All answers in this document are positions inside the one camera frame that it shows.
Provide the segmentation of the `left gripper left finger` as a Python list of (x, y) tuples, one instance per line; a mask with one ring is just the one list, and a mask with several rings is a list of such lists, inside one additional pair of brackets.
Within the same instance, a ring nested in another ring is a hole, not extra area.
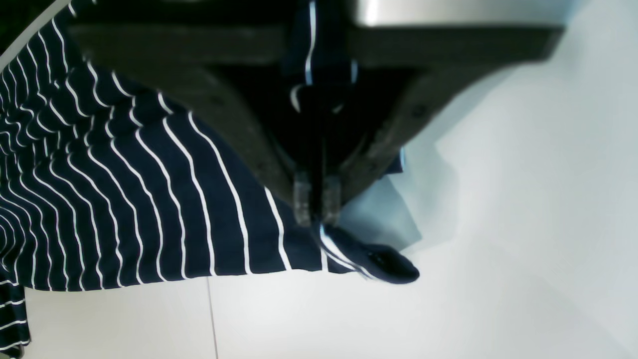
[(164, 93), (213, 129), (302, 226), (312, 223), (305, 123), (284, 92), (282, 25), (78, 23), (73, 41), (94, 64)]

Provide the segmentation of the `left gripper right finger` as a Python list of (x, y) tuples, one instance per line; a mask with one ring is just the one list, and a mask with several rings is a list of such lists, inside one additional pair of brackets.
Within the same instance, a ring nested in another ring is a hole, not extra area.
[(352, 27), (354, 90), (328, 125), (324, 221), (382, 177), (399, 150), (479, 80), (551, 57), (563, 25)]

